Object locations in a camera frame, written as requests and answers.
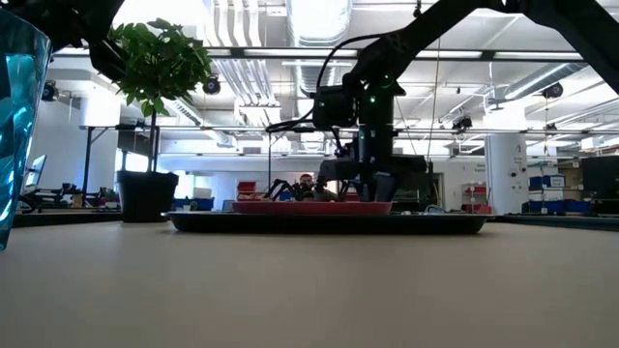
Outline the tilted computer monitor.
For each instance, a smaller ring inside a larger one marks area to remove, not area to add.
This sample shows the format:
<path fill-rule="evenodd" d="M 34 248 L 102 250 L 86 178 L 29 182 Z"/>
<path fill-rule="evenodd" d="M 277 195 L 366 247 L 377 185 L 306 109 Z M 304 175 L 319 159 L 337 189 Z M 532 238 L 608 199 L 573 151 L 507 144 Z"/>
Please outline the tilted computer monitor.
<path fill-rule="evenodd" d="M 31 166 L 27 169 L 24 186 L 29 188 L 35 188 L 42 178 L 47 155 L 41 155 L 35 158 Z"/>

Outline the leafy tree in black pot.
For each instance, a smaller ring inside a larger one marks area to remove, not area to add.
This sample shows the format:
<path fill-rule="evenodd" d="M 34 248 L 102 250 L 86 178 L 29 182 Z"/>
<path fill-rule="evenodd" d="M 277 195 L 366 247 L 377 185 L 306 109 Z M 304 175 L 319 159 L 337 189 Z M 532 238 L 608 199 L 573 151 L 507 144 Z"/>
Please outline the leafy tree in black pot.
<path fill-rule="evenodd" d="M 158 17 L 119 25 L 110 29 L 108 38 L 119 46 L 125 63 L 124 74 L 113 81 L 127 103 L 139 104 L 153 136 L 157 118 L 169 114 L 164 102 L 191 102 L 191 92 L 212 76 L 206 46 L 186 35 L 180 24 Z M 124 222 L 159 222 L 173 204 L 179 177 L 156 170 L 155 147 L 151 140 L 144 172 L 117 172 Z"/>

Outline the black background monitor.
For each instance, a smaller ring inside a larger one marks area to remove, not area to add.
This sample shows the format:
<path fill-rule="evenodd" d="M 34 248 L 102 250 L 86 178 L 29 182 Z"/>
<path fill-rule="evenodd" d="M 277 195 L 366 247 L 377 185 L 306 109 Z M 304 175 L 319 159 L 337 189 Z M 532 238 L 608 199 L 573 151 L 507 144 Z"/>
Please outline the black background monitor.
<path fill-rule="evenodd" d="M 400 188 L 415 194 L 418 198 L 429 198 L 433 194 L 433 164 L 424 156 L 406 156 L 404 176 Z"/>

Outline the small shelf with red bins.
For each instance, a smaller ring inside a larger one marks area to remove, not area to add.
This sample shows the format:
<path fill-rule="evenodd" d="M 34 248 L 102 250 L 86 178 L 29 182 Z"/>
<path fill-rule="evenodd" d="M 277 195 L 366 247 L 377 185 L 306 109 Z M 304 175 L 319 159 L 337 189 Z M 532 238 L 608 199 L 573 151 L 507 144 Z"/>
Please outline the small shelf with red bins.
<path fill-rule="evenodd" d="M 490 215 L 491 207 L 487 200 L 486 184 L 464 184 L 460 208 L 467 214 Z"/>

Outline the shelf with blue bins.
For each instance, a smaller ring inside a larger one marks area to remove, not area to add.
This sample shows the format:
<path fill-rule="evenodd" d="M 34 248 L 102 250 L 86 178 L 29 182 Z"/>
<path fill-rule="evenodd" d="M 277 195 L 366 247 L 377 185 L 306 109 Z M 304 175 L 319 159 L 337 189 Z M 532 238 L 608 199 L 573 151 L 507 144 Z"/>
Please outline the shelf with blue bins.
<path fill-rule="evenodd" d="M 587 214 L 590 199 L 581 177 L 567 174 L 533 176 L 529 179 L 529 201 L 523 208 L 533 214 Z"/>

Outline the teal faceted plastic cup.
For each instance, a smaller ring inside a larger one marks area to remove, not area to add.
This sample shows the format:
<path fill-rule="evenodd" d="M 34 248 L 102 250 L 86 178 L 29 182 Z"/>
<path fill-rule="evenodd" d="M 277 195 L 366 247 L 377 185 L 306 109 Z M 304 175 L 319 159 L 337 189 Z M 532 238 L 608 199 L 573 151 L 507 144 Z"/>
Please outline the teal faceted plastic cup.
<path fill-rule="evenodd" d="M 0 9 L 0 251 L 13 227 L 50 55 L 42 31 Z"/>

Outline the large black screen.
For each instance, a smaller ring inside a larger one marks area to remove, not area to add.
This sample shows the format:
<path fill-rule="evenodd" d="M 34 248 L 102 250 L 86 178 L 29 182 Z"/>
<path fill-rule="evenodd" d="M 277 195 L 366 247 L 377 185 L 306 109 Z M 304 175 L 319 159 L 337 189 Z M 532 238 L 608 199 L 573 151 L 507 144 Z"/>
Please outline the large black screen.
<path fill-rule="evenodd" d="M 596 215 L 619 215 L 619 156 L 585 158 L 581 167 L 591 211 Z"/>

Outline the pink plastic plate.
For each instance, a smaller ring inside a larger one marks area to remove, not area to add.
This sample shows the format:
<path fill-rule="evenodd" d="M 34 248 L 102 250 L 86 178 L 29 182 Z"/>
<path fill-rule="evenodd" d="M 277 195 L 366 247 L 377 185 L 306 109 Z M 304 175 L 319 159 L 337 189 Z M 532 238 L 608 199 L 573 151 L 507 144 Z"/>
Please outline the pink plastic plate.
<path fill-rule="evenodd" d="M 387 216 L 391 202 L 238 201 L 238 214 L 267 216 Z"/>

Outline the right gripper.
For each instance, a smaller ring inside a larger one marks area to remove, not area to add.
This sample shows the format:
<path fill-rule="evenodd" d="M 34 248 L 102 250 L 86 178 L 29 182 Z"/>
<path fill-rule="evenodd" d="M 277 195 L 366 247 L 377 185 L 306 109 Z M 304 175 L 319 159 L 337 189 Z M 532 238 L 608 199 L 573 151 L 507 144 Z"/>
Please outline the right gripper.
<path fill-rule="evenodd" d="M 360 198 L 376 200 L 376 172 L 385 167 L 393 154 L 394 94 L 362 94 L 353 97 L 358 127 L 351 150 L 337 151 L 337 159 L 324 160 L 319 176 L 325 180 L 356 179 L 361 184 Z M 380 175 L 380 201 L 391 202 L 398 191 L 400 177 Z"/>

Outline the white round column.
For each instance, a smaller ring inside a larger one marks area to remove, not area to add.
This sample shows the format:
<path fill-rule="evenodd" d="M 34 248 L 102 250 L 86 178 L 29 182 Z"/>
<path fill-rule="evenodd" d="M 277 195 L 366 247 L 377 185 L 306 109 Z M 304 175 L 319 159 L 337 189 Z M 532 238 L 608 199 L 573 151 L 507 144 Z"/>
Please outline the white round column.
<path fill-rule="evenodd" d="M 487 201 L 495 215 L 519 214 L 528 200 L 526 141 L 522 133 L 486 137 Z"/>

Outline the dark green serving tray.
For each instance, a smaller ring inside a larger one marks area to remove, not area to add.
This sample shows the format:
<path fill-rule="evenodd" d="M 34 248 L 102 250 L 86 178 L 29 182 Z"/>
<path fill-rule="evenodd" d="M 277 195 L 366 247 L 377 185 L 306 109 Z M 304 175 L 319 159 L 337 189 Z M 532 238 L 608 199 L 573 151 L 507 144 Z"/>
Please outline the dark green serving tray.
<path fill-rule="evenodd" d="M 483 215 L 267 216 L 234 213 L 170 213 L 181 232 L 249 235 L 473 235 Z"/>

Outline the person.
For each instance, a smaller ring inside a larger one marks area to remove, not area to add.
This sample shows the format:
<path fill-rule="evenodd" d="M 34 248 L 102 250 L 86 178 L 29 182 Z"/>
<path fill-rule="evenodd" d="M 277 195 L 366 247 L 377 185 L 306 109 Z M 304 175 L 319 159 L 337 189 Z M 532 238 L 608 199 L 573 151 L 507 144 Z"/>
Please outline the person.
<path fill-rule="evenodd" d="M 314 180 L 310 174 L 306 173 L 300 177 L 299 185 L 302 201 L 339 201 L 339 197 L 334 192 L 327 189 L 327 182 L 323 177 L 318 177 Z"/>

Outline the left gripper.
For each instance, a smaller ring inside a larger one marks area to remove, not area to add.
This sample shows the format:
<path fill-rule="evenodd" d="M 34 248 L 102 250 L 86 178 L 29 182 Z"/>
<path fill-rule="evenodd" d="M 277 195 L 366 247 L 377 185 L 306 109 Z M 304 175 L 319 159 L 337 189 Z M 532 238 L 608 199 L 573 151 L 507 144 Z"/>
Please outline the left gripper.
<path fill-rule="evenodd" d="M 0 9 L 42 31 L 53 51 L 89 43 L 92 66 L 112 81 L 125 77 L 126 54 L 105 39 L 125 0 L 0 0 Z"/>

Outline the silver ceiling air duct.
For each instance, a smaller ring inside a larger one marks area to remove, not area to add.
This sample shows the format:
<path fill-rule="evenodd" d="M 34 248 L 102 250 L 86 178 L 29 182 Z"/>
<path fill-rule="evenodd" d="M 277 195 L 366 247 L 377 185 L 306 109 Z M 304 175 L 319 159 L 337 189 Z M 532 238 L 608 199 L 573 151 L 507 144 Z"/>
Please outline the silver ceiling air duct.
<path fill-rule="evenodd" d="M 285 6 L 294 46 L 334 46 L 348 33 L 352 0 L 286 0 Z"/>

